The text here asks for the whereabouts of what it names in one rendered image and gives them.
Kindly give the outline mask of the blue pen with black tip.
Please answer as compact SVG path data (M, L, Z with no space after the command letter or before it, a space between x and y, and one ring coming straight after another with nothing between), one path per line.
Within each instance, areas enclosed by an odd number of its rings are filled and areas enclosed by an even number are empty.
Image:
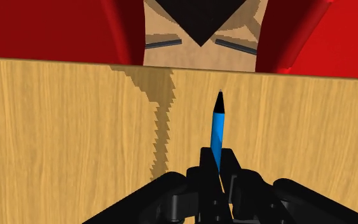
M224 99L223 92L220 90L217 95L216 103L212 114L212 128L210 137L210 148L213 152L217 169L220 170L221 150L224 132Z

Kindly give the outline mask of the black robot stand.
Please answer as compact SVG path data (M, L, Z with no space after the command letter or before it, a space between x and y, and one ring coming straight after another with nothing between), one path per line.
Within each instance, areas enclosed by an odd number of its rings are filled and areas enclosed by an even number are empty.
M155 0L199 46L246 0Z

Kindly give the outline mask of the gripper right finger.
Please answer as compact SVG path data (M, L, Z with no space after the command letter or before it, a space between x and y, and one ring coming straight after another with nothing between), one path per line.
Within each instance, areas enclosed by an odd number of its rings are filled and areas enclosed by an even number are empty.
M358 224L358 213L291 179L266 183L241 168L233 150L222 149L220 175L237 221L256 217L259 224Z

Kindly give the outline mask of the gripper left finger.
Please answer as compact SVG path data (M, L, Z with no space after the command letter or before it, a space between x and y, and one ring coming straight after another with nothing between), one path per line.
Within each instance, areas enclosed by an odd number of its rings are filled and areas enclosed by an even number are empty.
M192 216L195 224L233 224L210 148L185 175L167 172L82 224L183 224Z

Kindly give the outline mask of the dark grey bar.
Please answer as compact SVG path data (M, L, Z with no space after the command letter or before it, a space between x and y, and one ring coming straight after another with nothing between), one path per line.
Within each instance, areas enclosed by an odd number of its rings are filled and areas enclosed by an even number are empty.
M155 42L155 43L146 43L145 49L159 48L159 47L165 47L165 46L174 46L174 45L180 45L181 43L182 43L181 39L160 41L160 42Z
M239 44L236 44L236 43L232 43L232 42L229 42L229 41L225 41L223 39L216 39L215 44L220 45L220 46L224 46L224 47L227 47L227 48L231 48L231 49L234 49L234 50L238 50L238 51L241 51L241 52L249 53L249 54L252 54L252 55L257 55L257 50L256 49L249 48L247 46L239 45Z

